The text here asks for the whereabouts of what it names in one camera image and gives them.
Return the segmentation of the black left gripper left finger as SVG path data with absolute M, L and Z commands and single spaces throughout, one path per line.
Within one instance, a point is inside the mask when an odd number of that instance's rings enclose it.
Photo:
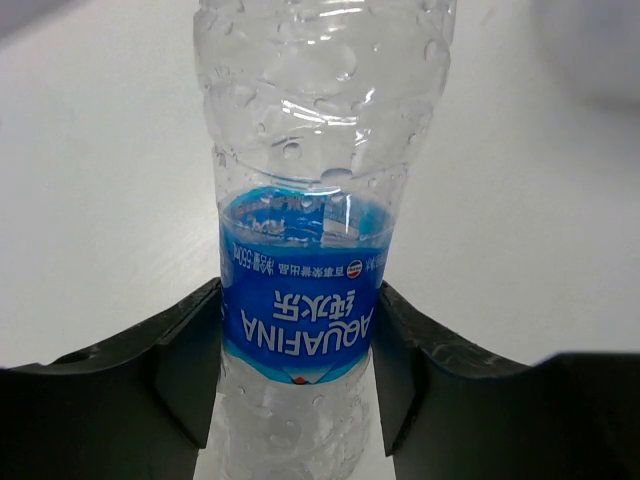
M 1 372 L 5 479 L 190 479 L 206 447 L 221 283 L 51 364 Z

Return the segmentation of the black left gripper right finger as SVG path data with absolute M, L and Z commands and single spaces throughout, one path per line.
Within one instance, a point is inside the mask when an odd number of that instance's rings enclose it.
M 635 479 L 639 357 L 561 353 L 527 366 L 381 288 L 373 360 L 399 479 Z

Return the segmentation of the Aquafina bottle white cap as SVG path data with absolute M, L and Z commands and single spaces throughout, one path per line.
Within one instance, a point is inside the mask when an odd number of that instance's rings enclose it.
M 450 67 L 452 1 L 203 1 L 223 479 L 346 479 L 408 171 Z

